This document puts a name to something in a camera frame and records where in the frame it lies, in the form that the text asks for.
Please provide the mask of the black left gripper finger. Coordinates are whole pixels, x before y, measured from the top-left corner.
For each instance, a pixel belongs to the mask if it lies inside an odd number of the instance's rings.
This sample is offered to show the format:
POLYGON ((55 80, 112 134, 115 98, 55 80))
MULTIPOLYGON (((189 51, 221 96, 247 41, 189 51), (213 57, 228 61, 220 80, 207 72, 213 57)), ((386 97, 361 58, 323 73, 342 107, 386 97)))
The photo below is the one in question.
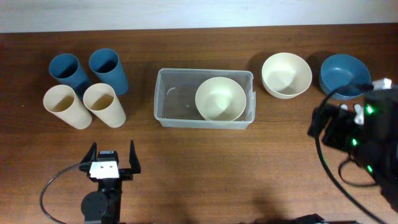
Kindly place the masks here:
POLYGON ((97 144, 94 142, 90 150, 86 153, 84 158, 81 160, 81 163, 86 163, 86 162, 93 162, 96 160, 96 152, 97 152, 97 144))
POLYGON ((140 170, 141 165, 139 163, 139 160, 137 158, 135 146, 134 146, 134 141, 131 140, 130 142, 130 150, 129 150, 129 163, 131 165, 132 170, 140 170))

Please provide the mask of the blue bowl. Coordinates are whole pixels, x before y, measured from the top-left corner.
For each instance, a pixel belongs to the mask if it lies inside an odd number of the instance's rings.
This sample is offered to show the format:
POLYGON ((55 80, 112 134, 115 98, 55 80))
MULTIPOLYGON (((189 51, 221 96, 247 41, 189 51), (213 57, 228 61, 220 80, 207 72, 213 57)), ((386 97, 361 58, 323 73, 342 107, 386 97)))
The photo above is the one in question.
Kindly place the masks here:
POLYGON ((341 86, 371 84, 371 75, 359 59, 346 54, 336 54, 322 63, 319 84, 324 94, 328 95, 341 86))

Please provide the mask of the cream bowl back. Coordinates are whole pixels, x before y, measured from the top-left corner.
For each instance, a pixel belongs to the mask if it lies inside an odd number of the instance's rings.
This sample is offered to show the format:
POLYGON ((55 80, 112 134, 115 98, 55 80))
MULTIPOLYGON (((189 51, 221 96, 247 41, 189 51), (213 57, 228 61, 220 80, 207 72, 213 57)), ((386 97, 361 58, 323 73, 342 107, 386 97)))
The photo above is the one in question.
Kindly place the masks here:
POLYGON ((271 55, 261 69, 266 91, 279 99, 291 99, 305 92, 312 83, 309 64, 298 55, 282 52, 271 55))

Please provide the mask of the cream bowl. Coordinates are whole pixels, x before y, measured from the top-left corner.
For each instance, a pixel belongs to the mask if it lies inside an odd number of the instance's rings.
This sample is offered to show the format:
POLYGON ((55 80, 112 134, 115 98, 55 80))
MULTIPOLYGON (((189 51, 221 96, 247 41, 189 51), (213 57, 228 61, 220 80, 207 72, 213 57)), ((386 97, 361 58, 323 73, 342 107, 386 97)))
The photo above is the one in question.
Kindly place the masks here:
POLYGON ((197 110, 207 121, 234 121, 243 114, 246 103, 242 86, 226 77, 207 79, 195 93, 197 110))
POLYGON ((261 69, 266 91, 279 99, 291 99, 305 92, 312 83, 309 64, 298 55, 282 52, 271 55, 261 69))

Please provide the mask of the cream bowl front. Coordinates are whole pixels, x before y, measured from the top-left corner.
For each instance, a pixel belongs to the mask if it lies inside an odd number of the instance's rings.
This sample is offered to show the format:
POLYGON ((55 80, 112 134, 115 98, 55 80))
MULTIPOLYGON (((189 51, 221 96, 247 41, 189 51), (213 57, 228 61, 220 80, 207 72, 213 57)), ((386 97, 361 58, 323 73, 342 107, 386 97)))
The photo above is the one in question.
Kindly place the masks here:
POLYGON ((207 121, 234 121, 243 114, 246 103, 242 86, 226 77, 207 79, 195 93, 197 110, 207 121))

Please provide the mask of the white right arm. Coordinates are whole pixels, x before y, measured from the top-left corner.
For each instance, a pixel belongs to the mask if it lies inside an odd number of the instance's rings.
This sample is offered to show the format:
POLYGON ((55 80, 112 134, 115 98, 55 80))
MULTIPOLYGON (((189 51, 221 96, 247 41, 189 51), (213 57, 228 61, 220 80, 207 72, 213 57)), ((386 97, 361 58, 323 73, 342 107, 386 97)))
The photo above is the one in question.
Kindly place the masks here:
POLYGON ((336 188, 367 216, 382 223, 336 180, 321 149, 325 145, 347 153, 347 161, 364 169, 391 208, 397 210, 397 89, 378 90, 370 84, 355 88, 364 95, 363 124, 354 121, 354 112, 328 103, 332 95, 347 89, 343 86, 333 90, 313 110, 307 134, 314 138, 322 167, 336 188))

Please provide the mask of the left arm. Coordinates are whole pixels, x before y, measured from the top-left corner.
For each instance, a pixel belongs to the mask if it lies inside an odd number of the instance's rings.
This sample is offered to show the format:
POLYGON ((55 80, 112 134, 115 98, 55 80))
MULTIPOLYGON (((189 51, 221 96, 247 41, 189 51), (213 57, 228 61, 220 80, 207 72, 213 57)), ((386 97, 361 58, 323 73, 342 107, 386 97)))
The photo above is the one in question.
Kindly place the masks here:
POLYGON ((121 196, 124 181, 132 181, 133 175, 141 173, 134 141, 130 142, 129 168, 119 168, 116 151, 97 151, 94 142, 81 160, 79 169, 87 174, 98 189, 88 193, 81 202, 81 212, 85 223, 119 223, 121 196))

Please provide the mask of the clear plastic container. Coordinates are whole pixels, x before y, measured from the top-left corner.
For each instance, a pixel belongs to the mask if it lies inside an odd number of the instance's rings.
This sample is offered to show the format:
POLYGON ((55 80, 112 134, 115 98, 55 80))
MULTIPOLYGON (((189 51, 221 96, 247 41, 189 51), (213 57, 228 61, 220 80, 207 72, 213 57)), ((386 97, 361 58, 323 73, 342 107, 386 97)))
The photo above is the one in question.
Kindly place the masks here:
POLYGON ((163 127, 204 129, 246 129, 256 115, 254 75, 244 70, 163 68, 155 86, 154 117, 163 127), (195 94, 207 79, 226 77, 237 82, 245 92, 246 107, 234 121, 207 121, 197 109, 195 94))

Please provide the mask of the white plastic fork left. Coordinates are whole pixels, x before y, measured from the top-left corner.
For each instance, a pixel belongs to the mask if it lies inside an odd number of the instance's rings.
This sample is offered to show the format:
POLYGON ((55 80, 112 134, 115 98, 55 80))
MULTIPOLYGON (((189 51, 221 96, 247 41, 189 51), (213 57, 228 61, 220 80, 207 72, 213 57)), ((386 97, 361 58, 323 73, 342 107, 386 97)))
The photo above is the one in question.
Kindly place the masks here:
POLYGON ((348 111, 348 106, 347 106, 346 104, 341 104, 341 105, 340 105, 340 108, 341 108, 342 110, 348 111))

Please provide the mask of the cream cup front right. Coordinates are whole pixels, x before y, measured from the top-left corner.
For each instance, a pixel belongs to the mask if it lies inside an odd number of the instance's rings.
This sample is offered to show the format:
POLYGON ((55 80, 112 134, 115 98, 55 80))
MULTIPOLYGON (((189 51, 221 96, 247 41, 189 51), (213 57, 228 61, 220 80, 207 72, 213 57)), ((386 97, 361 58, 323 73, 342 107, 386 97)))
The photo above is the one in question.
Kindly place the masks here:
POLYGON ((126 121, 126 114, 114 89, 105 83, 90 86, 83 95, 84 105, 110 128, 126 121))

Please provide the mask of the cream cup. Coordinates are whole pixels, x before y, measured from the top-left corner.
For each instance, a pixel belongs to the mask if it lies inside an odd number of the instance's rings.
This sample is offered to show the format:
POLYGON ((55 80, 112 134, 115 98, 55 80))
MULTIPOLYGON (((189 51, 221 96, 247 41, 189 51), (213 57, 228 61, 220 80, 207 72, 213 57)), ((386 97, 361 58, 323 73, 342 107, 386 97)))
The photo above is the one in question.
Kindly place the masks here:
POLYGON ((92 115, 68 85, 51 87, 44 95, 43 105, 47 111, 75 129, 85 129, 92 122, 92 115))
POLYGON ((126 121, 126 114, 114 89, 105 83, 90 86, 83 95, 84 105, 110 128, 126 121))

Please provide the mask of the cream cup front left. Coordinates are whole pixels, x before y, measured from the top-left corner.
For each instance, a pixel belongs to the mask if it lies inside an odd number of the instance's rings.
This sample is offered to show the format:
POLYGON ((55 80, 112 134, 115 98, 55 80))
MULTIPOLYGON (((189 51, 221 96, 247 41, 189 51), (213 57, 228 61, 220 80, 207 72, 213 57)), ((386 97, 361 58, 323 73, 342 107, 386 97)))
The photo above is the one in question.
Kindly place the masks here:
POLYGON ((44 95, 43 105, 47 111, 75 129, 85 129, 92 122, 92 115, 68 85, 51 87, 44 95))

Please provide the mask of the blue cup back left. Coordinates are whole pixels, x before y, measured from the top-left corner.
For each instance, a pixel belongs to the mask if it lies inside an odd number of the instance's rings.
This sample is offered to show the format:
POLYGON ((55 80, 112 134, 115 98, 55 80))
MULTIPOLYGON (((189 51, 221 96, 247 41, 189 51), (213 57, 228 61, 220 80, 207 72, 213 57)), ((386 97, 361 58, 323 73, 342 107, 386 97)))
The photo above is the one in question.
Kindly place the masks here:
POLYGON ((92 85, 79 60, 73 54, 60 54, 49 64, 49 73, 58 82, 70 86, 80 100, 92 85))

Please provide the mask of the blue cup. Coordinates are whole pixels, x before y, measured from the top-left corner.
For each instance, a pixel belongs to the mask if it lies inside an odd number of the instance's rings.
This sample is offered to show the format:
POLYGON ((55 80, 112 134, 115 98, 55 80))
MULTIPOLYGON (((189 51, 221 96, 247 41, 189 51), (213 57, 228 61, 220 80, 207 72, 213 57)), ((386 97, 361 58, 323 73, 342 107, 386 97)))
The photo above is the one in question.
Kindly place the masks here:
POLYGON ((58 82, 70 86, 80 100, 92 85, 79 60, 73 54, 60 54, 49 64, 49 73, 58 82))
POLYGON ((99 49, 89 59, 89 67, 103 82, 110 85, 117 95, 125 94, 129 89, 119 55, 113 49, 99 49))

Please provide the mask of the blue cup back right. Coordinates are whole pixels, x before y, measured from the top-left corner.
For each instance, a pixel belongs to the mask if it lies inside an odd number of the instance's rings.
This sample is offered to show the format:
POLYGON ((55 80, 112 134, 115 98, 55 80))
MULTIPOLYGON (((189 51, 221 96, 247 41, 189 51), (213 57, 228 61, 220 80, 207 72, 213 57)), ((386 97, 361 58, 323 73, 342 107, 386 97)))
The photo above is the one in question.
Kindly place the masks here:
POLYGON ((110 85, 117 95, 125 94, 129 89, 119 55, 113 49, 99 49, 89 59, 89 67, 103 82, 110 85))

